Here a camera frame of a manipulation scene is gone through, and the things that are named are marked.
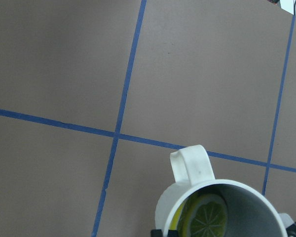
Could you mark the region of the yellow lemon slice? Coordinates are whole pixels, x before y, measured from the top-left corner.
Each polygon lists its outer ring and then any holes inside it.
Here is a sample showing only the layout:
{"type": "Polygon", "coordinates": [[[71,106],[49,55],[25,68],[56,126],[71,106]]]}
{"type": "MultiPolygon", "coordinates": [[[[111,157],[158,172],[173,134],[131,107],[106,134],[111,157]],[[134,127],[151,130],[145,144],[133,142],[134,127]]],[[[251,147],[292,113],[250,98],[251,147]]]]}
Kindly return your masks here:
{"type": "Polygon", "coordinates": [[[227,206],[217,194],[194,193],[176,210],[169,236],[223,237],[227,229],[227,206]]]}

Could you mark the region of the white HOME mug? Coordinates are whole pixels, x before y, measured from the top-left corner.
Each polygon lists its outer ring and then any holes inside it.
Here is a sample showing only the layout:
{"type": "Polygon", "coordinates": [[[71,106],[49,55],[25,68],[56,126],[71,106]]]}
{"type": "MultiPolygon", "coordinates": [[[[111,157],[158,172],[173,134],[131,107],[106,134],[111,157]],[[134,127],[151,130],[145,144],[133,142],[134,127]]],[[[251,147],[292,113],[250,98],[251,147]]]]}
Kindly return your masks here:
{"type": "Polygon", "coordinates": [[[292,225],[255,189],[217,179],[201,145],[170,154],[174,183],[158,200],[155,228],[162,237],[285,237],[292,225]]]}

